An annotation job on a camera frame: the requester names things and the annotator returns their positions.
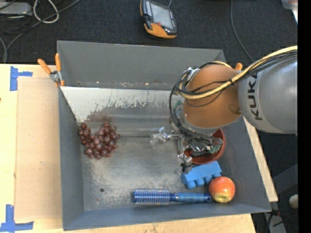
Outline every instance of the hairbrush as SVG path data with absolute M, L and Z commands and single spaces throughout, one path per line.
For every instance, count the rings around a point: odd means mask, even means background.
M 212 200 L 209 193 L 170 193 L 167 189 L 135 189 L 136 205 L 168 205 L 171 201 L 182 203 L 202 203 Z

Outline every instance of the blue toy block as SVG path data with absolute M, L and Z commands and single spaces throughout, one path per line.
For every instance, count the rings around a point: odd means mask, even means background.
M 212 179 L 221 176 L 221 168 L 217 161 L 208 164 L 195 166 L 188 174 L 181 174 L 180 178 L 187 186 L 187 189 L 193 189 L 197 186 L 209 184 Z

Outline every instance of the red bowl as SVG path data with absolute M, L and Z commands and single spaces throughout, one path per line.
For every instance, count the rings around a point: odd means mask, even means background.
M 201 155 L 198 155 L 198 156 L 193 156 L 191 149 L 186 149 L 185 150 L 185 154 L 188 157 L 189 156 L 192 157 L 192 162 L 194 164 L 202 165 L 202 164 L 211 163 L 213 161 L 217 161 L 222 156 L 222 154 L 224 153 L 224 150 L 225 150 L 225 134 L 224 134 L 222 129 L 219 129 L 218 131 L 216 131 L 213 134 L 213 136 L 216 137 L 216 138 L 220 138 L 223 141 L 222 146 L 220 147 L 220 149 L 217 152 L 215 152 L 213 154 L 204 153 L 204 154 L 201 154 Z

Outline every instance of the gray metal box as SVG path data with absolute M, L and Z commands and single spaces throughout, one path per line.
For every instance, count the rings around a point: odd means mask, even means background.
M 225 62 L 222 50 L 58 41 L 57 51 L 66 84 L 59 89 L 64 230 L 271 211 L 242 118 L 223 128 L 226 147 L 218 160 L 222 175 L 236 185 L 230 203 L 132 202 L 136 188 L 207 192 L 182 184 L 174 140 L 154 149 L 150 139 L 169 127 L 168 97 L 181 73 Z M 121 139 L 110 158 L 90 160 L 77 132 L 83 121 L 96 130 L 103 119 L 117 126 Z

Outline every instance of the grapes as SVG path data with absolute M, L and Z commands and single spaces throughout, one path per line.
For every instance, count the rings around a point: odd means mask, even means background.
M 106 121 L 102 128 L 93 133 L 86 123 L 82 123 L 78 130 L 78 136 L 81 144 L 85 145 L 84 154 L 90 159 L 96 160 L 110 157 L 111 152 L 118 147 L 117 141 L 121 137 L 116 130 L 115 125 Z

